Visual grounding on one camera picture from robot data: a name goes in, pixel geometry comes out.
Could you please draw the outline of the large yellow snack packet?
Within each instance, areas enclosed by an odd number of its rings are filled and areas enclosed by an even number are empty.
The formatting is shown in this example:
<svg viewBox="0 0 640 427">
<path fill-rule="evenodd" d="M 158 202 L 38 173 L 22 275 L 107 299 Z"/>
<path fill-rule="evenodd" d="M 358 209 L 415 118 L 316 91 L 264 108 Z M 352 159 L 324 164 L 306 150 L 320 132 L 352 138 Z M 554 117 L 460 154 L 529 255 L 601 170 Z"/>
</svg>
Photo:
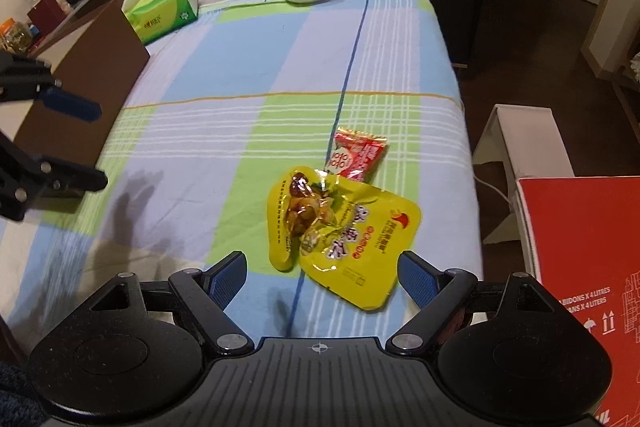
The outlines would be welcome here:
<svg viewBox="0 0 640 427">
<path fill-rule="evenodd" d="M 412 246 L 422 212 L 405 197 L 310 167 L 295 167 L 267 199 L 269 261 L 294 265 L 363 311 L 385 305 L 400 254 Z"/>
</svg>

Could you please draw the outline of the red printed candy wrapper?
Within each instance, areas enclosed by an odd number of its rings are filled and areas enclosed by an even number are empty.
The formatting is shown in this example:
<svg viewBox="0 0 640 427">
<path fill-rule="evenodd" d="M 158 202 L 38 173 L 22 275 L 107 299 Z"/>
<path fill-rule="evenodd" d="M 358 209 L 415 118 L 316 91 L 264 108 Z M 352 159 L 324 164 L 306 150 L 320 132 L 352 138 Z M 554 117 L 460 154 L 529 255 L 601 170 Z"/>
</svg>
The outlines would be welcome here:
<svg viewBox="0 0 640 427">
<path fill-rule="evenodd" d="M 352 181 L 369 183 L 386 148 L 385 136 L 338 127 L 324 170 Z"/>
</svg>

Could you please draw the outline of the orange-lid glass jar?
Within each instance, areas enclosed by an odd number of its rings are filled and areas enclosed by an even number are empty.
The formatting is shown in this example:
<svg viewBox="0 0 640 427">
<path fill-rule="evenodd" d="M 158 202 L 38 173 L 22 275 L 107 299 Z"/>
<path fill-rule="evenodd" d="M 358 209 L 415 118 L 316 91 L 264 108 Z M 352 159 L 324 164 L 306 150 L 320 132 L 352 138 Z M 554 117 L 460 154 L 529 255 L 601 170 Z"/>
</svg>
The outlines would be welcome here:
<svg viewBox="0 0 640 427">
<path fill-rule="evenodd" d="M 1 38 L 15 54 L 27 55 L 32 46 L 32 34 L 28 27 L 13 18 L 8 18 L 1 24 Z"/>
</svg>

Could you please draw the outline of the brown white storage box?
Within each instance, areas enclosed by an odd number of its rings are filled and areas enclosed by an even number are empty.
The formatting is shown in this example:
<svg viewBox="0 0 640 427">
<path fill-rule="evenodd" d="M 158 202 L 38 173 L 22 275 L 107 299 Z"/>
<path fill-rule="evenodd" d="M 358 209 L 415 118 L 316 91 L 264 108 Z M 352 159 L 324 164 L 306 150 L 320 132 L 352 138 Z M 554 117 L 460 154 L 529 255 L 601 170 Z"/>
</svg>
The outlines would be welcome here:
<svg viewBox="0 0 640 427">
<path fill-rule="evenodd" d="M 101 6 L 36 52 L 62 88 L 101 106 L 95 122 L 52 112 L 41 102 L 1 106 L 1 131 L 25 152 L 96 165 L 113 124 L 150 54 L 113 1 Z"/>
</svg>

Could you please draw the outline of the dark red box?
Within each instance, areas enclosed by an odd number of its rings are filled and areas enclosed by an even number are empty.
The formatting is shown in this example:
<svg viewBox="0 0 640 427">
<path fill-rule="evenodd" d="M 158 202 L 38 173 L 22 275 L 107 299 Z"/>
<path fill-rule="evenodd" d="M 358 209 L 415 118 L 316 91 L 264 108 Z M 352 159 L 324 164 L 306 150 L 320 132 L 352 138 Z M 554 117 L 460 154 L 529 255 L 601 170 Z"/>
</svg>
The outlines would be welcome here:
<svg viewBox="0 0 640 427">
<path fill-rule="evenodd" d="M 55 31 L 66 19 L 65 12 L 56 0 L 39 0 L 27 15 L 43 36 Z"/>
</svg>

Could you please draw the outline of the green tissue pack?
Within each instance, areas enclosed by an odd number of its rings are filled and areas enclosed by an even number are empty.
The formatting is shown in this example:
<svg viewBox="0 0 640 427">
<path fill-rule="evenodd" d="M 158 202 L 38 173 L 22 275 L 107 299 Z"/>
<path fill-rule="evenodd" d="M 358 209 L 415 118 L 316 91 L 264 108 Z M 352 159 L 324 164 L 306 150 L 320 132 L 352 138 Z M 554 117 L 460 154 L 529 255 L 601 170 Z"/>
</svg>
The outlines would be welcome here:
<svg viewBox="0 0 640 427">
<path fill-rule="evenodd" d="M 143 44 L 198 19 L 198 0 L 124 0 L 122 12 Z"/>
</svg>

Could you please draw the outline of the red cardboard box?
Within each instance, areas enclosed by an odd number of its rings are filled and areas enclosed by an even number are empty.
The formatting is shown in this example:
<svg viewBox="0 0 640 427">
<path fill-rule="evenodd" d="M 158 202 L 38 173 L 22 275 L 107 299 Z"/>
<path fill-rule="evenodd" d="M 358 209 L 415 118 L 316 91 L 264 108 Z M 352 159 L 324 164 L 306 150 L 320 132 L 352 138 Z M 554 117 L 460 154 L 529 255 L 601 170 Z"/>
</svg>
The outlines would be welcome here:
<svg viewBox="0 0 640 427">
<path fill-rule="evenodd" d="M 639 180 L 635 176 L 518 181 L 525 265 L 608 351 L 605 426 L 639 422 Z"/>
</svg>

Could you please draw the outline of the white stool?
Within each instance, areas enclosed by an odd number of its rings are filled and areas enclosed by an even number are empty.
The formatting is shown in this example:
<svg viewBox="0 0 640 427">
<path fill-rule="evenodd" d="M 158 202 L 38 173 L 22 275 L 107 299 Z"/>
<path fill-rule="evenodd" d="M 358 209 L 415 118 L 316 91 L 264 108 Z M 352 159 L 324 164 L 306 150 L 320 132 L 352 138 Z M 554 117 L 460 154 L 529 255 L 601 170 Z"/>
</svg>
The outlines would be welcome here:
<svg viewBox="0 0 640 427">
<path fill-rule="evenodd" d="M 524 178 L 570 178 L 570 163 L 552 109 L 496 104 L 478 140 L 473 165 L 501 162 L 506 174 L 509 216 L 484 239 L 484 245 L 520 239 L 516 182 Z"/>
</svg>

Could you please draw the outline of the plaid checkered tablecloth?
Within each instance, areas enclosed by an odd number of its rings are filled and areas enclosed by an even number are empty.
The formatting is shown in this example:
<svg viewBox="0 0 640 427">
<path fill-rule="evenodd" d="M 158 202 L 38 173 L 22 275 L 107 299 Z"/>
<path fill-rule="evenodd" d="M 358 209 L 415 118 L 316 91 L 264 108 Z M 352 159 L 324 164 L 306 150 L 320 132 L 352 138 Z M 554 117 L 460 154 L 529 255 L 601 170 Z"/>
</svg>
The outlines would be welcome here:
<svg viewBox="0 0 640 427">
<path fill-rule="evenodd" d="M 228 314 L 250 337 L 387 338 L 403 291 L 367 313 L 268 259 L 271 187 L 322 167 L 337 127 L 386 138 L 373 182 L 420 207 L 417 254 L 482 269 L 463 105 L 428 0 L 217 3 L 149 52 L 100 158 L 107 188 L 2 222 L 1 314 L 22 349 L 119 272 L 165 280 L 231 251 L 248 275 Z"/>
</svg>

